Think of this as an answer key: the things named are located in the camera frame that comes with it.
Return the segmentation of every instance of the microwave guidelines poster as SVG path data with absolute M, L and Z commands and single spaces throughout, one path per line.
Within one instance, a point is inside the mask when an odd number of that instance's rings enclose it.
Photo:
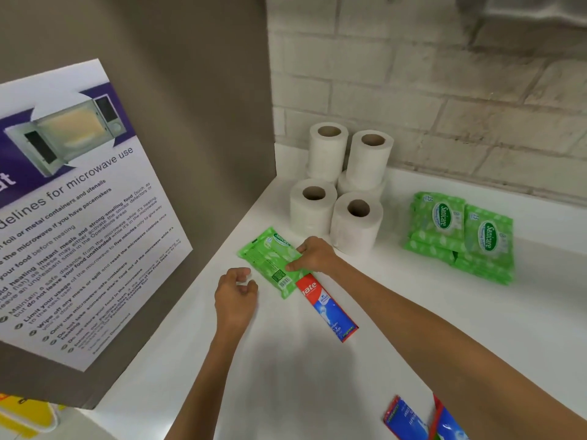
M 0 85 L 0 340 L 77 370 L 192 250 L 99 60 Z

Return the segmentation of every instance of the brick wall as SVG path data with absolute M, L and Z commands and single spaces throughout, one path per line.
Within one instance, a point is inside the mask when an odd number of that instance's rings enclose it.
M 276 141 L 333 120 L 389 163 L 587 205 L 587 30 L 454 0 L 267 0 Z

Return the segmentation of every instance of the stack of wet wipes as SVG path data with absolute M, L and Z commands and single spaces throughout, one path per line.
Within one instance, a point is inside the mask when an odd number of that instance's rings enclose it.
M 441 193 L 419 192 L 405 248 L 476 276 L 514 280 L 513 220 Z

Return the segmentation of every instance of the hand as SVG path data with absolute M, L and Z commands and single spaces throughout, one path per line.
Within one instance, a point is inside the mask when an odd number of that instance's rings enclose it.
M 303 253 L 302 257 L 285 266 L 285 270 L 288 272 L 307 269 L 312 272 L 327 273 L 326 270 L 328 270 L 332 265 L 332 262 L 338 258 L 330 244 L 316 236 L 310 236 L 307 238 L 297 250 L 300 253 Z
M 241 267 L 228 269 L 220 277 L 216 298 L 216 332 L 222 336 L 234 336 L 240 339 L 257 307 L 257 290 L 259 287 L 253 280 L 246 286 L 237 285 L 237 282 L 246 281 L 251 269 Z

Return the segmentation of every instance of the yellow object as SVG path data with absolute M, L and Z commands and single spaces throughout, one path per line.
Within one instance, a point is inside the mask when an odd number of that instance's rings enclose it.
M 51 403 L 0 394 L 0 425 L 32 438 L 54 430 L 59 425 L 59 415 Z

